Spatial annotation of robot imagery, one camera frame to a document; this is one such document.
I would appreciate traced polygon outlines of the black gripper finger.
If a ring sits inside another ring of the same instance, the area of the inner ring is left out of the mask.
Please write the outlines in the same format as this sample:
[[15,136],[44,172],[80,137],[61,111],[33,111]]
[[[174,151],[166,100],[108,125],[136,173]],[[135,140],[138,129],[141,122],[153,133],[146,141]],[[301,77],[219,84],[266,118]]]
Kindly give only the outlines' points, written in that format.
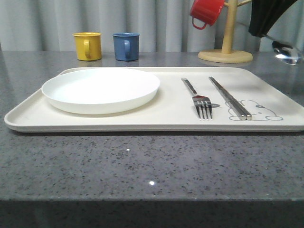
[[271,0],[271,7],[267,9],[266,22],[260,31],[260,37],[266,35],[276,21],[288,10],[297,0]]
[[262,36],[270,30],[270,17],[273,9],[272,0],[253,0],[249,33]]

